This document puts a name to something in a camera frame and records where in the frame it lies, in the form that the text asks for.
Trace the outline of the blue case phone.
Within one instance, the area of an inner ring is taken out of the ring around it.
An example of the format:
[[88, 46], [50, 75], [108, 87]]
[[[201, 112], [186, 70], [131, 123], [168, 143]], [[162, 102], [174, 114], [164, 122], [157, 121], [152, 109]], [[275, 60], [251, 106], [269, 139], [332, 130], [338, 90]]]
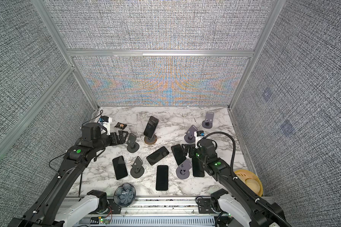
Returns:
[[172, 146], [171, 150], [178, 166], [187, 159], [180, 144]]

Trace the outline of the purple case phone wooden stand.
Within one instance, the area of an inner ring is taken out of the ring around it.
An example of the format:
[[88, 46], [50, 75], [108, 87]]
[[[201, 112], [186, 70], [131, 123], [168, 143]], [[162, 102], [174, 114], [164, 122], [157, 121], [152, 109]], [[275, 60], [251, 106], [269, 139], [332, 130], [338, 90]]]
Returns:
[[159, 120], [156, 117], [150, 116], [148, 123], [144, 130], [144, 136], [151, 139], [153, 135], [155, 134], [155, 130], [157, 128], [158, 123], [159, 123]]

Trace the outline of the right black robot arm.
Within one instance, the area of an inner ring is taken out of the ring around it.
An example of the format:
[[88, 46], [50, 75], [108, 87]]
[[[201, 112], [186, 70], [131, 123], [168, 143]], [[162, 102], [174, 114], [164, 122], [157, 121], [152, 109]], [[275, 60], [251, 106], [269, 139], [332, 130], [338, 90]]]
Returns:
[[[232, 156], [227, 163], [217, 155], [216, 142], [209, 137], [224, 135], [232, 141]], [[236, 141], [226, 132], [216, 131], [205, 135], [203, 131], [194, 133], [195, 144], [188, 151], [198, 159], [203, 170], [224, 186], [212, 194], [214, 208], [220, 215], [229, 214], [243, 227], [289, 227], [284, 211], [276, 204], [270, 204], [242, 181], [234, 172]]]

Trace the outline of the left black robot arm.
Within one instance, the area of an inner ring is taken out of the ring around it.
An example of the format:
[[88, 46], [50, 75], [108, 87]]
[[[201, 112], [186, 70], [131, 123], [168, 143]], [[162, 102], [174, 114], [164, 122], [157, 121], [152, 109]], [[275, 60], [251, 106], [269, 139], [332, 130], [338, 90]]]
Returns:
[[81, 127], [81, 133], [81, 137], [64, 154], [57, 176], [23, 217], [9, 222], [9, 227], [63, 227], [65, 221], [55, 218], [76, 179], [107, 147], [124, 144], [128, 136], [126, 131], [109, 132], [100, 123], [86, 123]]

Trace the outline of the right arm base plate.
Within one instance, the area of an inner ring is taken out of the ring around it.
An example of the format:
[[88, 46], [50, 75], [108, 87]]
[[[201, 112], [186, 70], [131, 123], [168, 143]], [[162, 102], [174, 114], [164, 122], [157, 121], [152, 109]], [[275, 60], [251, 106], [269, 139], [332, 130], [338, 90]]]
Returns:
[[197, 197], [196, 203], [200, 214], [216, 214], [217, 212], [211, 207], [209, 198]]

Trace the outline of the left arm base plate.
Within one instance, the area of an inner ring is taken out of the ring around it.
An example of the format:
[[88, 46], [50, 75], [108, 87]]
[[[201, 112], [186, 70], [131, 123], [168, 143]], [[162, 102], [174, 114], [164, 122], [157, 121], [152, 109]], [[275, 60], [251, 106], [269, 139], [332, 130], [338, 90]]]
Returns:
[[98, 211], [93, 211], [90, 214], [91, 215], [108, 215], [110, 214], [110, 210], [112, 214], [120, 214], [122, 208], [118, 206], [113, 198], [107, 199], [108, 201], [108, 207], [105, 210], [98, 210]]

